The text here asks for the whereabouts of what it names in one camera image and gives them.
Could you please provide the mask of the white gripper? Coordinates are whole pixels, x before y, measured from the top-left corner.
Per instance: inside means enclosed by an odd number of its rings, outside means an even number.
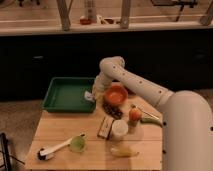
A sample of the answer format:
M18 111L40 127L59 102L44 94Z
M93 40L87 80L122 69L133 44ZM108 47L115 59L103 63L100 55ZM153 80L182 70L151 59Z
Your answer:
M101 94L111 85L112 80L103 73L96 76L92 87L92 94L98 99Z

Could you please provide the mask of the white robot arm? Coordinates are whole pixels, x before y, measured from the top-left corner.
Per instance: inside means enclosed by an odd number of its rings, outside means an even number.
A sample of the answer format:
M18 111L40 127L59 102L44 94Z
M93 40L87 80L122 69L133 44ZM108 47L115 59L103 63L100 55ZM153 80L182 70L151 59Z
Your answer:
M95 94L118 80L163 114L162 171L213 171L213 111L201 95L173 92L135 75L120 56L102 59L99 68Z

